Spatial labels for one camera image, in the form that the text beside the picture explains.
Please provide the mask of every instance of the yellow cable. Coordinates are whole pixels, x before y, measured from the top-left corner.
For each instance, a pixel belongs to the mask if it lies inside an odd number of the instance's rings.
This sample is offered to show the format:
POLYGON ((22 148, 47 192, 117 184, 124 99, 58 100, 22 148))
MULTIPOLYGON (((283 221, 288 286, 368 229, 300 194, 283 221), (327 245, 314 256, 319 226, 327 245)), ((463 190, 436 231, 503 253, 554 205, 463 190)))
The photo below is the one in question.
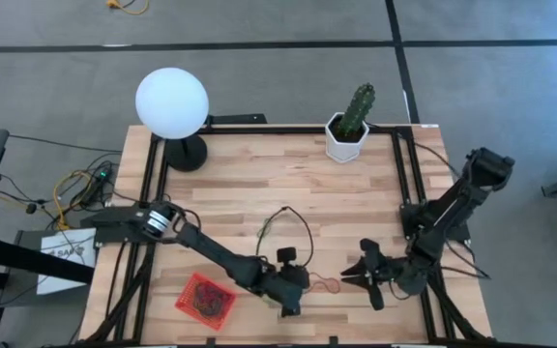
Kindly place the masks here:
POLYGON ((4 196, 0 196, 0 199, 1 199, 2 201, 8 202, 8 203, 10 203, 10 204, 14 204, 14 205, 16 205, 16 206, 23 207, 23 209, 27 209, 27 205, 26 205, 26 204, 23 204, 23 203, 20 203, 20 202, 16 202, 16 201, 14 201, 14 200, 12 200, 12 199, 8 199, 8 198, 6 198, 6 197, 4 197, 4 196))
POLYGON ((80 201, 85 196, 85 193, 87 193, 87 191, 89 190, 89 188, 91 186, 92 186, 92 177, 87 173, 83 173, 83 172, 79 172, 79 171, 74 171, 74 172, 70 173, 69 175, 62 178, 59 181, 59 183, 57 183, 57 185, 55 185, 55 188, 53 189, 53 201, 55 202, 55 206, 57 207, 57 212, 59 213, 59 219, 57 220, 57 228, 59 230, 70 229, 70 226, 66 223, 66 216, 64 215, 64 211, 77 206, 78 203, 80 203, 80 201), (59 197, 57 195, 57 190, 62 185, 64 185, 66 182, 68 182, 70 179, 75 178, 77 176, 82 176, 83 178, 85 178, 87 180, 87 188, 85 188, 85 191, 83 191, 83 194, 81 194, 78 197, 78 200, 76 202, 71 202, 71 204, 68 207, 62 208, 62 206, 59 204, 59 197))
POLYGON ((147 9, 149 9, 150 7, 150 0, 145 0, 145 6, 143 7, 143 9, 141 9, 141 11, 138 12, 133 12, 125 9, 122 4, 120 4, 120 0, 106 0, 106 6, 110 8, 120 9, 129 15, 143 15, 143 13, 146 12, 147 9))

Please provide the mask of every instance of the white spherical lamp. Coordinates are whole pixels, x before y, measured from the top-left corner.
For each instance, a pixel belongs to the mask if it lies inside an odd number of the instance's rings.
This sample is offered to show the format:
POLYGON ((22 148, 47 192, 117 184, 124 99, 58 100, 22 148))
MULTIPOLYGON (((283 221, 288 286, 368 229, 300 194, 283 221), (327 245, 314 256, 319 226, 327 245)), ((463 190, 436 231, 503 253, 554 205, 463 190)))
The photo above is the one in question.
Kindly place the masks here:
POLYGON ((167 139, 164 153, 169 165, 181 171, 203 165, 208 150, 195 133, 208 117, 209 102, 196 77, 177 68, 151 72, 139 84, 135 104, 141 122, 167 139))

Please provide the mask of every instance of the cactus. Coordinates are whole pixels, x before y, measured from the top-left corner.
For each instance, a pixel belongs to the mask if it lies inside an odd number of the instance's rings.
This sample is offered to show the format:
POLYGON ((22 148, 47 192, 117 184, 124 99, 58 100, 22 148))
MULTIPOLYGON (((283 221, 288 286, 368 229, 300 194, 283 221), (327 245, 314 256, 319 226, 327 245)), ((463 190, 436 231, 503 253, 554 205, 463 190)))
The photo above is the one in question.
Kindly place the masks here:
POLYGON ((362 126, 368 111, 373 107, 375 101, 375 89, 370 83, 366 83, 356 90, 354 98, 349 103, 347 111, 340 118, 336 127, 336 136, 353 136, 362 126))

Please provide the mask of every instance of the white pot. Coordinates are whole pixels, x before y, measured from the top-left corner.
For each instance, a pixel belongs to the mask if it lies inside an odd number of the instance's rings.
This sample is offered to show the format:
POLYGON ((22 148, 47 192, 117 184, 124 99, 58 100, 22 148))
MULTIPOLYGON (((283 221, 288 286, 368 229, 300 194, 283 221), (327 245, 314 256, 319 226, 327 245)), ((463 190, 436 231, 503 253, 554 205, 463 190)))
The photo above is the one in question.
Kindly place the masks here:
POLYGON ((365 122, 363 122, 365 133, 363 134, 363 137, 360 139, 359 142, 339 142, 335 139, 335 136, 330 131, 330 125, 337 116, 341 116, 342 114, 343 112, 337 112, 326 124, 326 155, 339 163, 346 163, 350 160, 354 160, 360 154, 360 149, 363 148, 366 136, 368 135, 368 126, 365 122))

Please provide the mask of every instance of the black lamp base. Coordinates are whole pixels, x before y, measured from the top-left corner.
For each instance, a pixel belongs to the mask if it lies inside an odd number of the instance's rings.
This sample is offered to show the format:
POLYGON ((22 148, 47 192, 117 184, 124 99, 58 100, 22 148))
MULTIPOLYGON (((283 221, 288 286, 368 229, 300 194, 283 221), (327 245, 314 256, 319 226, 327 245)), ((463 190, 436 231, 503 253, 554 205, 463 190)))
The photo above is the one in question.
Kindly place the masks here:
POLYGON ((164 156, 173 169, 189 172, 199 169, 205 163, 208 147, 199 135, 193 134, 184 139, 167 140, 164 144, 164 156))

